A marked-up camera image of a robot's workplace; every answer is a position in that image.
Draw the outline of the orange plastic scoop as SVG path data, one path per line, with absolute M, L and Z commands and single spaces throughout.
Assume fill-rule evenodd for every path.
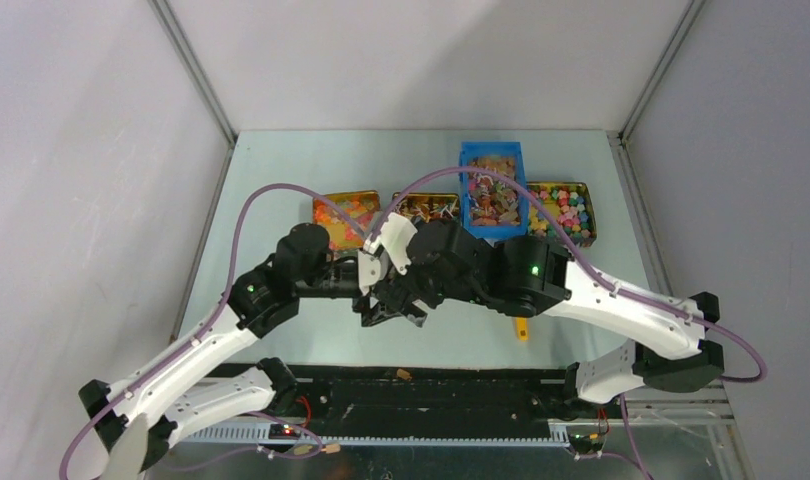
M 514 319 L 516 338 L 521 342 L 527 342 L 529 336 L 528 319 L 524 317 L 517 317 Z

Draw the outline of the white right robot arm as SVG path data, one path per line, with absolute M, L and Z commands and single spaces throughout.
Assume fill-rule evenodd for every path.
M 724 373 L 723 348 L 701 324 L 704 309 L 718 306 L 713 295 L 678 300 L 609 275 L 592 278 L 551 239 L 490 244 L 442 220 L 418 226 L 405 252 L 404 277 L 429 307 L 457 300 L 509 317 L 576 320 L 625 337 L 601 357 L 568 367 L 562 402 L 574 417 L 587 418 L 639 387 L 691 393 Z

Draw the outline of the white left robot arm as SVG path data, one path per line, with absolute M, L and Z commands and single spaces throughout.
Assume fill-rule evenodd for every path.
M 417 227 L 395 214 L 352 257 L 336 259 L 320 225 L 303 223 L 282 237 L 274 252 L 238 279 L 218 305 L 185 336 L 128 377 L 92 380 L 79 398 L 108 452 L 122 440 L 136 449 L 127 466 L 151 468 L 180 440 L 231 416 L 266 409 L 285 416 L 297 403 L 292 375 L 266 358 L 231 383 L 185 395 L 207 373 L 297 316 L 303 298 L 349 299 L 364 327 L 392 318 L 423 322 L 426 314 L 403 282 L 411 270 L 407 248 Z

